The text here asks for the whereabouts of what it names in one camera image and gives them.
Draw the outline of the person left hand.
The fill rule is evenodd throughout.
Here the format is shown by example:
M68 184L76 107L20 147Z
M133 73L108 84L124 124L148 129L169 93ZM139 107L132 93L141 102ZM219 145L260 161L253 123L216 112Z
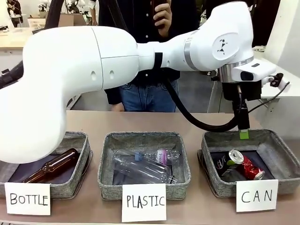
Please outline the person left hand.
M172 24L171 2L171 0L167 0L166 3L157 5L154 8L155 14L153 19L155 21L155 26L158 28L158 32L163 38L169 36L169 29Z

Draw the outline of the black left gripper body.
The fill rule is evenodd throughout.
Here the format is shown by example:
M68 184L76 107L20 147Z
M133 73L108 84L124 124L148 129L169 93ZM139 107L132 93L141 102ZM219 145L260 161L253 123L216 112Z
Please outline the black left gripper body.
M239 100L238 86L241 89L242 97L247 101L257 100L261 98L262 82L235 82L222 83L224 98L228 101Z

